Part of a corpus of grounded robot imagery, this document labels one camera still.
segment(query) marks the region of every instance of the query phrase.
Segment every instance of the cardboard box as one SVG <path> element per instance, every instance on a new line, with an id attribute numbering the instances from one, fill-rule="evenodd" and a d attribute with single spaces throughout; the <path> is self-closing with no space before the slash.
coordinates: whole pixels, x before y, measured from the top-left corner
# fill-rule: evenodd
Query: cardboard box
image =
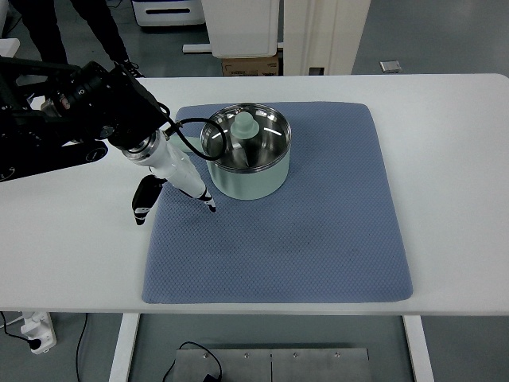
<path id="1" fill-rule="evenodd" d="M 223 58 L 223 76 L 277 76 L 278 55 L 256 58 Z"/>

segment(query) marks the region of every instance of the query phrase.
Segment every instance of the shoe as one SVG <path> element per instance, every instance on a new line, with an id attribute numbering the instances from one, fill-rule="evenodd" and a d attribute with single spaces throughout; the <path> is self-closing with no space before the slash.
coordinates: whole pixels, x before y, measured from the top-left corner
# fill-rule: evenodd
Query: shoe
<path id="1" fill-rule="evenodd" d="M 118 65 L 118 66 L 122 66 L 134 78 L 145 77 L 138 70 L 139 69 L 138 64 L 135 64 L 134 62 L 131 62 L 129 60 L 125 60 L 125 61 L 122 61 L 122 62 L 115 61 L 115 64 Z"/>

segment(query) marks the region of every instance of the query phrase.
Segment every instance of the person's leg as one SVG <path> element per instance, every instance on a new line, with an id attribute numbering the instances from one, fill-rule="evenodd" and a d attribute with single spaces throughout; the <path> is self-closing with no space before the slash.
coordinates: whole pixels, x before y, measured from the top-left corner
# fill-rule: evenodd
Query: person's leg
<path id="1" fill-rule="evenodd" d="M 44 62 L 67 64 L 64 44 L 56 23 L 53 0 L 10 0 L 23 17 L 30 38 Z"/>
<path id="2" fill-rule="evenodd" d="M 112 61 L 129 60 L 126 47 L 105 0 L 71 0 Z"/>

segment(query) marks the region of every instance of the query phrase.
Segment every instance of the black cable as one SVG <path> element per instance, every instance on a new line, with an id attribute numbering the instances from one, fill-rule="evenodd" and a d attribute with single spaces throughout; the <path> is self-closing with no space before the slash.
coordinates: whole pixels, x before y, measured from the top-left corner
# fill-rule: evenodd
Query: black cable
<path id="1" fill-rule="evenodd" d="M 9 35 L 9 33 L 11 33 L 11 32 L 14 30 L 14 28 L 16 28 L 16 27 L 17 27 L 17 24 L 19 24 L 19 22 L 21 21 L 21 19 L 22 19 L 22 18 L 23 18 L 23 17 L 22 17 L 22 16 L 20 16 L 20 17 L 19 17 L 19 19 L 18 19 L 18 20 L 16 21 L 16 23 L 14 24 L 14 26 L 10 27 L 10 29 L 9 29 L 7 32 L 5 32 L 3 35 L 4 35 L 5 37 L 7 37 L 7 36 Z"/>
<path id="2" fill-rule="evenodd" d="M 78 340 L 78 345 L 76 346 L 76 377 L 78 378 L 78 382 L 81 382 L 80 379 L 80 371 L 78 370 L 78 353 L 80 352 L 81 339 L 83 338 L 83 334 L 85 333 L 85 329 L 87 328 L 88 322 L 88 313 L 85 314 L 85 323 L 83 325 L 83 330 L 81 330 L 80 339 Z"/>
<path id="3" fill-rule="evenodd" d="M 30 348 L 32 350 L 37 350 L 37 349 L 39 349 L 41 347 L 41 340 L 39 340 L 39 339 L 30 340 L 28 338 L 20 337 L 20 336 L 17 336 L 15 334 L 7 333 L 7 320 L 6 320 L 6 316 L 4 316 L 2 311 L 0 311 L 0 314 L 2 315 L 2 319 L 3 319 L 3 331 L 5 332 L 5 334 L 7 334 L 9 337 L 13 337 L 13 338 L 17 338 L 19 340 L 23 340 L 24 342 L 29 344 L 29 346 L 30 346 Z"/>
<path id="4" fill-rule="evenodd" d="M 221 380 L 223 379 L 223 368 L 221 367 L 221 363 L 220 363 L 220 360 L 217 359 L 217 357 L 212 354 L 212 352 L 210 350 L 208 350 L 207 348 L 205 348 L 204 346 L 200 345 L 200 344 L 197 344 L 196 342 L 192 342 L 192 341 L 186 341 L 184 342 L 178 349 L 182 349 L 184 346 L 186 346 L 187 344 L 191 344 L 191 345 L 195 345 L 195 346 L 198 346 L 200 349 L 203 349 L 205 350 L 207 353 L 209 353 L 211 356 L 214 357 L 214 359 L 216 360 L 217 362 L 217 365 L 220 367 L 220 376 L 217 377 L 217 380 L 218 382 L 221 382 Z M 166 372 L 165 376 L 162 377 L 162 382 L 165 382 L 166 381 L 166 377 L 169 375 L 169 372 L 172 371 L 172 368 L 173 366 L 175 366 L 175 360 L 173 360 L 173 363 L 172 365 L 169 367 L 168 371 Z"/>
<path id="5" fill-rule="evenodd" d="M 212 155 L 212 156 L 209 156 L 209 155 L 206 155 L 206 154 L 202 154 L 201 152 L 199 152 L 199 150 L 197 150 L 195 148 L 195 146 L 193 146 L 191 143 L 189 143 L 189 141 L 182 134 L 182 131 L 180 129 L 176 129 L 175 132 L 177 133 L 179 138 L 182 139 L 182 142 L 184 142 L 185 145 L 187 147 L 189 147 L 189 149 L 191 149 L 191 151 L 194 154 L 196 154 L 197 156 L 199 156 L 202 159 L 205 159 L 206 161 L 215 161 L 215 160 L 223 157 L 224 153 L 226 152 L 226 145 L 227 144 L 226 144 L 226 135 L 224 134 L 224 131 L 221 128 L 221 126 L 219 124 L 215 123 L 214 121 L 212 121 L 210 119 L 207 119 L 207 118 L 186 118 L 186 119 L 182 119 L 181 121 L 178 121 L 178 125 L 180 125 L 182 127 L 184 124 L 191 123 L 191 122 L 204 122 L 204 123 L 210 123 L 211 125 L 213 125 L 218 130 L 218 132 L 221 134 L 221 139 L 223 140 L 223 145 L 221 146 L 221 151 L 220 151 L 219 154 Z"/>
<path id="6" fill-rule="evenodd" d="M 223 131 L 223 128 L 216 122 L 212 121 L 211 119 L 208 119 L 208 118 L 186 118 L 186 119 L 182 119 L 181 121 L 178 121 L 177 123 L 175 123 L 170 117 L 169 117 L 169 108 L 164 105 L 163 103 L 161 102 L 157 102 L 157 104 L 159 105 L 159 107 L 165 112 L 165 115 L 166 115 L 166 119 L 170 125 L 170 127 L 168 129 L 165 130 L 165 133 L 170 136 L 171 134 L 173 133 L 177 133 L 177 135 L 179 136 L 179 138 L 182 140 L 182 142 L 194 153 L 196 154 L 198 157 L 202 158 L 202 159 L 205 159 L 206 161 L 215 161 L 221 157 L 223 157 L 224 153 L 226 152 L 226 147 L 227 147 L 227 140 L 226 140 L 226 135 L 224 134 L 224 131 Z M 217 155 L 212 155 L 212 156 L 209 156 L 209 155 L 206 155 L 206 154 L 202 154 L 201 152 L 199 152 L 199 150 L 197 150 L 195 148 L 195 146 L 193 146 L 188 140 L 187 138 L 182 134 L 181 132 L 181 128 L 186 124 L 186 123 L 192 123 L 192 122 L 203 122 L 203 123 L 209 123 L 211 125 L 213 125 L 217 130 L 218 132 L 221 134 L 221 139 L 223 141 L 223 145 L 221 146 L 221 151 L 217 154 Z"/>
<path id="7" fill-rule="evenodd" d="M 116 6 L 108 6 L 108 8 L 118 8 L 120 4 L 122 4 L 123 0 L 120 0 Z"/>

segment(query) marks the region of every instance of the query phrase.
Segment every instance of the pot lid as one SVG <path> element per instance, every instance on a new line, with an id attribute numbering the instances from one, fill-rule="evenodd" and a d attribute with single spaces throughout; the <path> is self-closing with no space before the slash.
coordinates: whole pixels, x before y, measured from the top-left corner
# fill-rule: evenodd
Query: pot lid
<path id="1" fill-rule="evenodd" d="M 233 105 L 217 111 L 210 119 L 226 135 L 224 156 L 214 161 L 235 173 L 253 173 L 270 168 L 288 152 L 291 130 L 285 117 L 272 107 L 257 103 Z M 222 146 L 217 128 L 205 124 L 201 144 L 207 155 L 216 155 Z"/>

